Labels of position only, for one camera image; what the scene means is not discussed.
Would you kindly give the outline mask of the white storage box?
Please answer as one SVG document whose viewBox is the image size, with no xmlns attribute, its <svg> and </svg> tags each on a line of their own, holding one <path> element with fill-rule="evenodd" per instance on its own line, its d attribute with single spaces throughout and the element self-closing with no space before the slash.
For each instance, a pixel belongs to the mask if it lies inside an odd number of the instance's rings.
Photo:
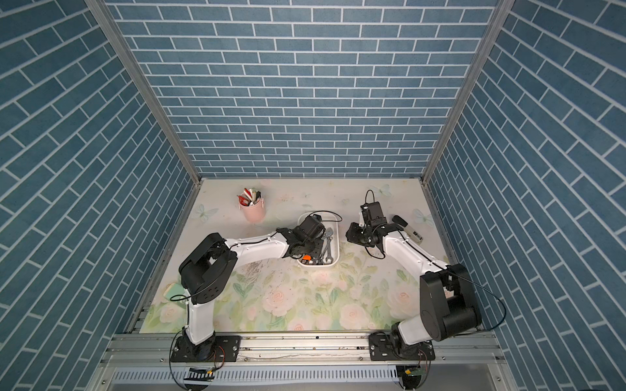
<svg viewBox="0 0 626 391">
<path fill-rule="evenodd" d="M 297 260 L 303 267 L 330 268 L 336 265 L 340 258 L 340 240 L 338 237 L 339 223 L 343 220 L 338 213 L 328 210 L 316 210 L 302 214 L 298 219 L 300 225 L 306 217 L 318 216 L 323 224 L 322 233 L 316 241 L 314 253 L 306 256 L 299 256 Z"/>
</svg>

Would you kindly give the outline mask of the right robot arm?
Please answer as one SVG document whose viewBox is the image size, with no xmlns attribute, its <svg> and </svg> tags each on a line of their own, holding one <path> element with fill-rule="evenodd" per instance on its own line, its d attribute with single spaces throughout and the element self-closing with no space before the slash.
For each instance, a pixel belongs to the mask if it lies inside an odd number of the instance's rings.
<svg viewBox="0 0 626 391">
<path fill-rule="evenodd" d="M 404 223 L 387 221 L 379 202 L 364 203 L 360 212 L 363 222 L 350 225 L 347 240 L 365 249 L 380 250 L 419 281 L 419 314 L 392 327 L 397 345 L 442 341 L 482 323 L 474 285 L 465 267 L 449 265 L 425 251 L 404 232 Z"/>
</svg>

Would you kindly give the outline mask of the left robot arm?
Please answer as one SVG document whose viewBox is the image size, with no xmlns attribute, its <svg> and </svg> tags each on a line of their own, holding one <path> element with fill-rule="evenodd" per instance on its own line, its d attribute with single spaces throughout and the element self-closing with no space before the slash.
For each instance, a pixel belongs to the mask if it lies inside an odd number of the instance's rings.
<svg viewBox="0 0 626 391">
<path fill-rule="evenodd" d="M 295 228 L 278 228 L 265 236 L 225 239 L 215 232 L 205 237 L 179 266 L 184 292 L 171 298 L 187 303 L 186 340 L 193 347 L 213 344 L 213 300 L 236 267 L 272 258 L 315 259 L 321 255 L 325 231 L 322 217 L 313 213 Z"/>
</svg>

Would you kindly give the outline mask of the black grey stapler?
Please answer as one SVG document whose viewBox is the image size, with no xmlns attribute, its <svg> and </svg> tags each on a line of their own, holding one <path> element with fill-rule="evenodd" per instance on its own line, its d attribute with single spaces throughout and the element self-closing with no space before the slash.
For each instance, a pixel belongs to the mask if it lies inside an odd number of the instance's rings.
<svg viewBox="0 0 626 391">
<path fill-rule="evenodd" d="M 397 224 L 398 226 L 401 226 L 403 228 L 403 231 L 417 244 L 421 244 L 423 241 L 423 237 L 422 235 L 420 235 L 417 230 L 412 227 L 411 225 L 409 225 L 409 223 L 404 220 L 403 218 L 401 218 L 401 216 L 399 215 L 394 215 L 392 218 L 393 223 Z"/>
</svg>

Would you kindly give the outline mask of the pink pen cup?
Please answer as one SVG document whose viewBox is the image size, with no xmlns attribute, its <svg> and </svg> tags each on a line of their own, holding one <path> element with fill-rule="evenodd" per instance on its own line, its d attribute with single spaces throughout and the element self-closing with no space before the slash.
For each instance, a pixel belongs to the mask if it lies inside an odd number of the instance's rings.
<svg viewBox="0 0 626 391">
<path fill-rule="evenodd" d="M 250 205 L 239 205 L 241 212 L 243 213 L 246 221 L 251 224 L 261 223 L 265 216 L 265 204 L 264 199 L 260 198 L 258 202 Z"/>
</svg>

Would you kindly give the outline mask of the pens in cup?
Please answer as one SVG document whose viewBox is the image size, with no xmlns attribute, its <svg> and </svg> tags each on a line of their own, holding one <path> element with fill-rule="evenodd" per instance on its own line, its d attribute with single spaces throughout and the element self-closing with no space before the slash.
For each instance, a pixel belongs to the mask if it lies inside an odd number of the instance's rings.
<svg viewBox="0 0 626 391">
<path fill-rule="evenodd" d="M 237 198 L 240 206 L 251 207 L 262 200 L 262 193 L 254 188 L 245 188 Z"/>
</svg>

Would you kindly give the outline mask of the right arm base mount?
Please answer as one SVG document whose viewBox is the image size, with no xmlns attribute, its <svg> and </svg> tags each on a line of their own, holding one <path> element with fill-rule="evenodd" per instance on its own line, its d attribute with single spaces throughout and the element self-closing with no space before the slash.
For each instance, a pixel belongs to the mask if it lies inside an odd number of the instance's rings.
<svg viewBox="0 0 626 391">
<path fill-rule="evenodd" d="M 398 333 L 373 332 L 368 336 L 372 361 L 433 361 L 435 350 L 430 341 L 409 345 Z"/>
</svg>

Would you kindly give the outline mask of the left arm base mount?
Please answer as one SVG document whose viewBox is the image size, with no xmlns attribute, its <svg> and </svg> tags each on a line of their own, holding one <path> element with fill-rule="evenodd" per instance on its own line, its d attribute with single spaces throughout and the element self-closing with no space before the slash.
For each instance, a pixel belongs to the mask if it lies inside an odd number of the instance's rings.
<svg viewBox="0 0 626 391">
<path fill-rule="evenodd" d="M 233 363 L 239 355 L 241 336 L 215 334 L 199 345 L 194 345 L 184 332 L 177 337 L 171 351 L 172 363 Z"/>
</svg>

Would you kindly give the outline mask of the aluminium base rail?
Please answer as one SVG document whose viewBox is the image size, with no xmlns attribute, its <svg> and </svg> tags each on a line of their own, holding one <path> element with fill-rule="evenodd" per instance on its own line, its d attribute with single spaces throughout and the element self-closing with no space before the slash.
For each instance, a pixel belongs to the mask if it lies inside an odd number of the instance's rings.
<svg viewBox="0 0 626 391">
<path fill-rule="evenodd" d="M 432 342 L 421 349 L 433 364 L 503 364 L 505 355 L 491 332 Z M 174 343 L 172 334 L 117 334 L 101 363 L 111 367 L 174 365 L 343 365 L 424 363 L 424 358 L 399 360 L 391 344 L 368 332 L 246 332 L 217 335 L 215 353 L 195 361 Z"/>
</svg>

